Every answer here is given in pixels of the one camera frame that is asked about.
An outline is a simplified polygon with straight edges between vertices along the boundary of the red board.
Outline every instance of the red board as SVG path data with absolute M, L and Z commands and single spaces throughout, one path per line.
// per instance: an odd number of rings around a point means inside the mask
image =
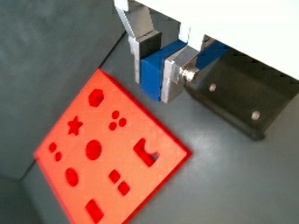
M 128 221 L 191 152 L 97 70 L 34 156 L 72 223 Z

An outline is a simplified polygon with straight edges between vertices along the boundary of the bolt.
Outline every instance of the bolt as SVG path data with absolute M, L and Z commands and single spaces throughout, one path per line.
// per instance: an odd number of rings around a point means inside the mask
M 185 81 L 193 83 L 200 75 L 200 69 L 196 66 L 187 66 L 180 69 L 181 77 Z
M 213 83 L 209 84 L 209 91 L 213 92 L 216 90 L 216 87 L 217 87 L 216 84 Z
M 255 111 L 255 112 L 252 113 L 252 115 L 251 115 L 251 119 L 252 119 L 253 121 L 256 121 L 256 120 L 259 119 L 259 117 L 260 117 L 260 113 L 259 113 L 259 111 Z

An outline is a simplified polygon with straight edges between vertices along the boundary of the rectangular hole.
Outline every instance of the rectangular hole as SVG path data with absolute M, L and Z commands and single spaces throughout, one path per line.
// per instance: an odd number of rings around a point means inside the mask
M 104 213 L 101 212 L 97 202 L 92 199 L 85 205 L 85 209 L 88 211 L 88 215 L 95 223 L 99 223 L 104 217 Z

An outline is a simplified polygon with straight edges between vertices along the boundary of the black metal plate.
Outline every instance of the black metal plate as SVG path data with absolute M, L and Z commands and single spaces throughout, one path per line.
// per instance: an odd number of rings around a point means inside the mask
M 193 98 L 207 105 L 255 140 L 299 92 L 295 79 L 236 50 L 213 63 L 200 85 L 185 86 Z M 251 118 L 257 111 L 260 116 Z

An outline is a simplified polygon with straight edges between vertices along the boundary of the blue gripper block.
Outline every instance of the blue gripper block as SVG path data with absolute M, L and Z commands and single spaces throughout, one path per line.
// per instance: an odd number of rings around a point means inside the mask
M 196 67 L 201 70 L 228 50 L 229 47 L 215 40 L 215 42 L 204 50 L 200 51 L 196 61 Z
M 164 60 L 177 52 L 185 43 L 173 41 L 161 50 L 141 59 L 140 85 L 145 94 L 156 101 L 160 101 L 161 85 L 164 75 Z

